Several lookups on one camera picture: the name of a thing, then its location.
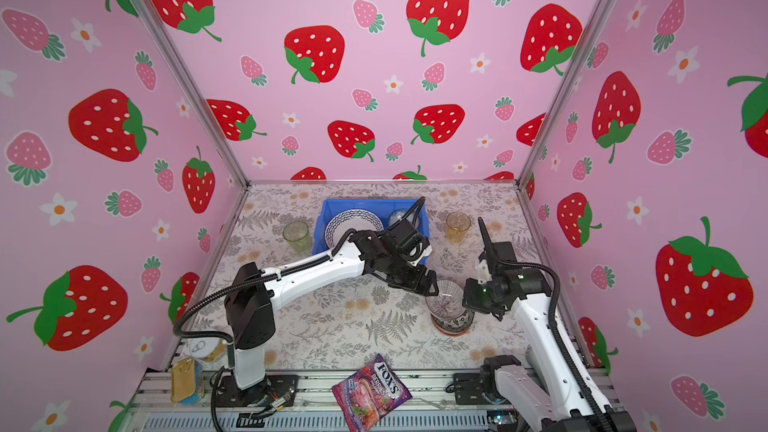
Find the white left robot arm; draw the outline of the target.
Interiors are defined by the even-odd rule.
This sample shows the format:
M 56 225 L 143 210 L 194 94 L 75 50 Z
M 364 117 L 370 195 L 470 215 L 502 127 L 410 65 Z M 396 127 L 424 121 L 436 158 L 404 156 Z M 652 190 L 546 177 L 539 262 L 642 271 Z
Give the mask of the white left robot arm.
M 276 334 L 275 313 L 292 301 L 333 283 L 372 275 L 388 287 L 435 296 L 436 273 L 421 261 L 432 252 L 429 239 L 400 220 L 382 231 L 347 230 L 330 250 L 279 267 L 240 268 L 224 296 L 233 337 L 228 353 L 238 393 L 266 394 L 267 343 Z

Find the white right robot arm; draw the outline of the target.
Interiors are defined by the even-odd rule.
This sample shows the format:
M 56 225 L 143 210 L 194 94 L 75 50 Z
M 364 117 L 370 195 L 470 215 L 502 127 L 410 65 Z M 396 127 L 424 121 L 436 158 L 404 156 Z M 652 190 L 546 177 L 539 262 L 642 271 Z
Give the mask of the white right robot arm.
M 484 394 L 509 402 L 533 431 L 634 431 L 629 413 L 610 404 L 561 323 L 557 273 L 518 261 L 509 242 L 485 243 L 478 265 L 490 279 L 467 280 L 463 306 L 499 320 L 511 315 L 537 376 L 532 379 L 515 357 L 489 359 L 480 373 Z

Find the blue floral bowl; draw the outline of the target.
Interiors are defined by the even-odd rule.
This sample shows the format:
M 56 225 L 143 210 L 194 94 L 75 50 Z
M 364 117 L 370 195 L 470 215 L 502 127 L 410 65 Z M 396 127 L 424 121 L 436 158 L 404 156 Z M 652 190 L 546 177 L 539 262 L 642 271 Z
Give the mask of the blue floral bowl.
M 399 221 L 405 221 L 418 228 L 420 219 L 417 213 L 409 212 L 407 209 L 397 209 L 388 217 L 388 226 L 392 227 Z

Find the black leaf pattern pink bowl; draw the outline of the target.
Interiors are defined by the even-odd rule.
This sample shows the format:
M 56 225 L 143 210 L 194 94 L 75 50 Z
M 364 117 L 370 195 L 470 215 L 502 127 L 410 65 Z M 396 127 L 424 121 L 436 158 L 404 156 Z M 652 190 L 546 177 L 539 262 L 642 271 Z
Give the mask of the black leaf pattern pink bowl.
M 445 319 L 432 314 L 431 321 L 439 332 L 448 336 L 461 336 L 469 331 L 474 317 L 474 311 L 465 310 L 460 316 L 453 319 Z

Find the zigzag rim white plate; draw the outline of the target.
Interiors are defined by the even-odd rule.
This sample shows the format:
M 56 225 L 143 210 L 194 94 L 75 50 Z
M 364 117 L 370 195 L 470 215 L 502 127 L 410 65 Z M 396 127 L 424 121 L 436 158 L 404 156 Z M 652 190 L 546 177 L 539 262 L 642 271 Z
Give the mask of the zigzag rim white plate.
M 350 209 L 343 211 L 332 217 L 325 227 L 324 239 L 327 247 L 333 249 L 349 229 L 382 231 L 384 226 L 382 221 L 368 210 Z

